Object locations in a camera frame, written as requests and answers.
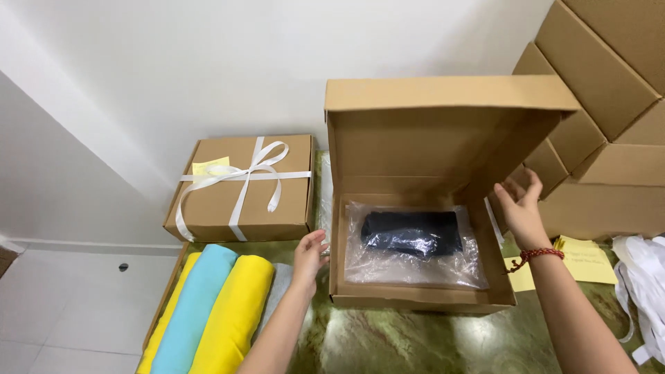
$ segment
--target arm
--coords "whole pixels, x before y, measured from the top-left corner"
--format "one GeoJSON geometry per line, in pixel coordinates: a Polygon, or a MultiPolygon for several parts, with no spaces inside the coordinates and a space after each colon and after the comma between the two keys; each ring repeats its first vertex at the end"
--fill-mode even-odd
{"type": "MultiPolygon", "coordinates": [[[[527,173],[531,178],[528,190],[524,191],[508,179],[503,185],[496,184],[494,191],[520,249],[552,248],[538,212],[543,185],[536,173],[529,169],[527,173]]],[[[564,373],[637,373],[559,257],[537,256],[531,259],[529,266],[564,373]]]]}
{"type": "Polygon", "coordinates": [[[317,291],[316,276],[330,258],[321,258],[325,231],[305,236],[293,256],[293,279],[268,324],[240,364],[236,374],[284,374],[298,341],[309,303],[317,291]]]}

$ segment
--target yellow fabric roll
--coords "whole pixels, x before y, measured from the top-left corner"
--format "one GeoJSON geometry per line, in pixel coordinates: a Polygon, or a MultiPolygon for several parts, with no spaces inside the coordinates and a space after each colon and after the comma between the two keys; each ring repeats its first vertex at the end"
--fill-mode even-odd
{"type": "Polygon", "coordinates": [[[259,256],[238,258],[212,307],[190,374],[235,373],[249,352],[274,272],[259,256]]]}
{"type": "Polygon", "coordinates": [[[162,314],[160,317],[160,320],[157,322],[157,326],[155,326],[155,331],[152,333],[152,336],[150,336],[150,340],[148,340],[148,345],[146,346],[146,350],[143,352],[141,362],[138,364],[136,374],[150,374],[152,360],[157,354],[157,348],[160,347],[160,342],[162,341],[162,337],[166,331],[166,326],[168,325],[169,320],[171,320],[173,310],[176,309],[176,304],[178,303],[178,297],[180,297],[182,286],[185,284],[185,280],[190,274],[192,267],[194,267],[194,263],[199,259],[199,256],[201,256],[201,252],[194,252],[187,257],[187,261],[185,262],[185,266],[182,269],[180,278],[178,278],[178,282],[176,283],[176,288],[173,290],[171,298],[166,304],[164,314],[162,314]]]}

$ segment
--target red braided bracelet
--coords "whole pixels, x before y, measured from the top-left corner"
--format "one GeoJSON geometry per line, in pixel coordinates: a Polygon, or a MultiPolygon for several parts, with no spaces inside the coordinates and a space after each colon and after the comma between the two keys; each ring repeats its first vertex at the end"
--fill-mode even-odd
{"type": "Polygon", "coordinates": [[[519,254],[519,257],[522,259],[522,262],[518,264],[517,261],[513,260],[513,266],[515,267],[506,271],[509,273],[514,273],[519,268],[524,266],[524,264],[526,264],[527,261],[534,258],[535,256],[540,256],[541,254],[555,254],[559,256],[562,260],[565,257],[562,251],[555,250],[553,248],[538,248],[537,250],[522,251],[522,253],[519,254]]]}

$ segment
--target ribbon bow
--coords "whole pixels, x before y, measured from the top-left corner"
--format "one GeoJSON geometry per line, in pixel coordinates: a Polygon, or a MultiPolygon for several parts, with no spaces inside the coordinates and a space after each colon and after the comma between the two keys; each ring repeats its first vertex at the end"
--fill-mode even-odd
{"type": "Polygon", "coordinates": [[[270,202],[268,203],[268,212],[274,212],[275,209],[277,208],[277,205],[279,204],[279,198],[282,194],[282,183],[280,179],[311,177],[312,172],[309,171],[278,173],[271,166],[284,159],[284,157],[286,157],[287,153],[289,153],[288,144],[284,142],[272,142],[265,148],[261,149],[262,145],[263,145],[263,136],[259,136],[257,137],[251,164],[248,169],[242,170],[233,166],[210,165],[205,168],[207,175],[203,176],[183,175],[180,178],[181,181],[194,182],[190,186],[185,188],[185,190],[182,192],[182,195],[180,196],[180,201],[178,202],[178,209],[176,210],[176,227],[178,228],[178,231],[185,239],[189,240],[190,242],[194,241],[194,235],[192,235],[192,233],[187,229],[187,225],[185,225],[185,220],[183,219],[182,216],[182,200],[184,200],[185,196],[187,196],[187,194],[189,194],[191,191],[212,186],[213,184],[221,182],[222,180],[244,180],[245,185],[243,186],[242,190],[240,190],[240,196],[238,196],[238,201],[235,203],[235,207],[233,208],[233,211],[231,213],[231,219],[229,220],[229,227],[231,228],[235,236],[238,238],[238,240],[240,240],[241,242],[246,242],[247,238],[240,230],[240,228],[238,228],[238,219],[240,219],[240,212],[243,209],[245,196],[247,195],[247,185],[249,184],[249,180],[277,179],[277,187],[275,187],[275,192],[273,193],[273,197],[270,198],[270,202]],[[284,146],[284,150],[282,151],[282,153],[278,154],[275,157],[262,161],[263,158],[266,157],[268,153],[270,153],[270,151],[272,151],[273,149],[275,149],[280,145],[284,146]],[[270,173],[252,174],[252,172],[256,170],[266,170],[270,173]],[[227,174],[214,175],[212,174],[213,172],[225,172],[227,174]]]}

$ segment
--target gift box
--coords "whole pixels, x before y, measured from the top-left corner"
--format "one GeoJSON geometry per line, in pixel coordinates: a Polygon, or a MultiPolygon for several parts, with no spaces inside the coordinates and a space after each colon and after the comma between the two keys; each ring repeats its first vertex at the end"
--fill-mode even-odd
{"type": "Polygon", "coordinates": [[[311,135],[199,140],[164,228],[181,241],[296,240],[314,228],[311,135]]]}
{"type": "Polygon", "coordinates": [[[580,108],[555,75],[328,81],[332,302],[462,313],[515,305],[484,198],[580,108]],[[489,287],[346,281],[351,201],[434,210],[466,206],[489,287]]]}

